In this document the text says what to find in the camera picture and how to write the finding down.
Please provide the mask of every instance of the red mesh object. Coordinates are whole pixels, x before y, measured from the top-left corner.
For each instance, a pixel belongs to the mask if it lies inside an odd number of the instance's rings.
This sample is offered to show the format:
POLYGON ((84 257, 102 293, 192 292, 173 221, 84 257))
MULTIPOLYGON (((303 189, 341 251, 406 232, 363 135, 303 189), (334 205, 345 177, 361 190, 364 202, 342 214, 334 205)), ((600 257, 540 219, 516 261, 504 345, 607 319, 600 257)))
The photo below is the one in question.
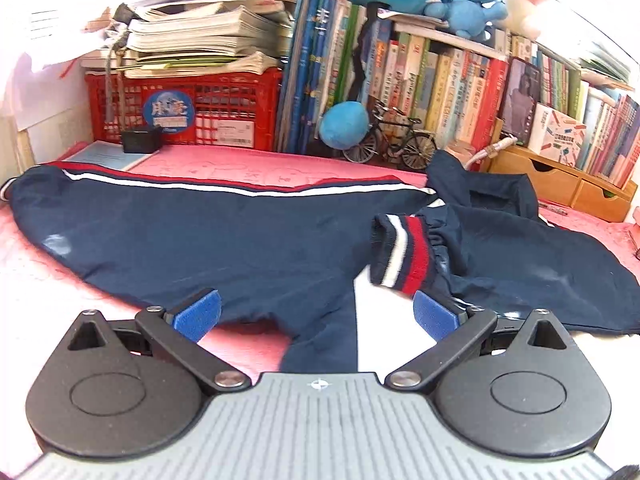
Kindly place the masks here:
MULTIPOLYGON (((91 122, 95 140, 120 142, 120 100, 113 77, 112 123, 105 122, 104 76, 87 74, 91 122)), ((124 127, 145 124, 143 105, 159 90, 187 94, 193 101, 194 121, 187 129, 164 135, 167 144, 220 144, 273 151, 273 132, 282 71, 262 75, 235 72, 196 77, 124 79, 124 127)))

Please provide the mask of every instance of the triangular cutout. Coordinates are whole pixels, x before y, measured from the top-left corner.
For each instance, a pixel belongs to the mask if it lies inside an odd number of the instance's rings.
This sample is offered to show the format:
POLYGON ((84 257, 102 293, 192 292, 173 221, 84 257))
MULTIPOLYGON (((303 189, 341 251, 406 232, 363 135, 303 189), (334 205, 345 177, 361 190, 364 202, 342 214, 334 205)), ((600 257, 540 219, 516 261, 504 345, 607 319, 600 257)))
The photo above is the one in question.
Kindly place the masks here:
POLYGON ((566 345, 560 334, 550 321, 541 319, 536 323, 536 328, 529 338, 531 346, 542 346, 543 348, 553 348, 554 350, 564 350, 566 345))
POLYGON ((88 348, 100 348, 106 343, 98 331, 95 323, 83 323, 76 335, 69 343, 69 350, 87 350, 88 348))

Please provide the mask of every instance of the blue round sticker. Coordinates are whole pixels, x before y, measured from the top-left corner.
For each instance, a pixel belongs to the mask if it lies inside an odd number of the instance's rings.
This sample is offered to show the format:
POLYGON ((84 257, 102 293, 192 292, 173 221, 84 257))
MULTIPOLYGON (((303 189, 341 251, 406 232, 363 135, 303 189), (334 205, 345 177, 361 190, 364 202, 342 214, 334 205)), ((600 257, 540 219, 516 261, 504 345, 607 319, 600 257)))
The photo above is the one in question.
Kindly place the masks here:
POLYGON ((178 90, 160 90, 151 94, 142 110, 147 124, 164 128, 166 134, 186 130, 195 117, 191 98, 178 90))

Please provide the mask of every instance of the black box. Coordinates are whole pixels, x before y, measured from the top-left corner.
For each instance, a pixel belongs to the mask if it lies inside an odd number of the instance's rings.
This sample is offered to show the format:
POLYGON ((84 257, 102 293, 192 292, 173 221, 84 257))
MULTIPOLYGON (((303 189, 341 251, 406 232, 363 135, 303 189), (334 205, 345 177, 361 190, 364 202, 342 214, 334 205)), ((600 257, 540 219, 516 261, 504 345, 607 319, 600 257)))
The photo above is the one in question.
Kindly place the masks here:
POLYGON ((162 146, 160 126, 134 126, 120 133, 125 153, 153 153, 162 146))

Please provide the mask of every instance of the gray ridged plate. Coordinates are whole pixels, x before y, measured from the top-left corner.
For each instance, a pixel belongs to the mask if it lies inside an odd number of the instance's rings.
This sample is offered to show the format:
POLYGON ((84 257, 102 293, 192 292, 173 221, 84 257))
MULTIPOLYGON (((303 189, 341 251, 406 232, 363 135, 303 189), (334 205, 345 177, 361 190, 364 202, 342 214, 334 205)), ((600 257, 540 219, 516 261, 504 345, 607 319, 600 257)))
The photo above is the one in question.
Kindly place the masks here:
POLYGON ((267 373, 218 396, 181 439, 132 460, 50 453, 20 480, 602 480, 593 453, 555 461, 498 458, 460 440, 417 394, 374 374, 267 373))

